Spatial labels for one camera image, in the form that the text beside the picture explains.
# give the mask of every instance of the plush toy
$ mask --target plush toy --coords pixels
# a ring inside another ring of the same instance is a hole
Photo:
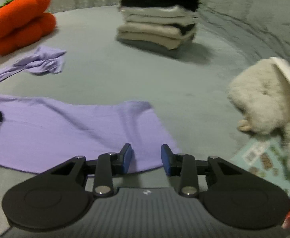
[[[269,134],[284,131],[290,170],[290,83],[273,58],[263,59],[238,75],[229,86],[229,98],[244,120],[239,129]]]
[[[0,55],[28,46],[51,33],[55,17],[44,13],[50,0],[9,0],[0,7]]]

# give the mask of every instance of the orange plush toy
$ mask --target orange plush toy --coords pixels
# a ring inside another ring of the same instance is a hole
[[[7,55],[48,35],[56,19],[44,13],[50,0],[10,0],[0,7],[0,55]]]

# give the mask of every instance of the barcode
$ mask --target barcode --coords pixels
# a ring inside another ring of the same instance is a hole
[[[257,154],[254,151],[250,151],[247,155],[245,155],[245,159],[248,164],[252,163],[256,158]]]

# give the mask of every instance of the stack of folded clothes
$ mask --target stack of folded clothes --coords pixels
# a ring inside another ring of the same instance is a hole
[[[134,47],[178,58],[197,31],[198,0],[121,0],[124,24],[117,40]]]

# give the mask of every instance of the purple cloth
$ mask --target purple cloth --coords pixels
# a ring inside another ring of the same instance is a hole
[[[33,53],[26,55],[12,66],[0,69],[0,82],[22,70],[32,74],[60,73],[64,65],[65,53],[64,50],[39,46]]]
[[[41,173],[76,155],[97,159],[130,143],[129,172],[162,166],[160,147],[179,153],[148,102],[71,105],[42,97],[0,96],[0,165]]]

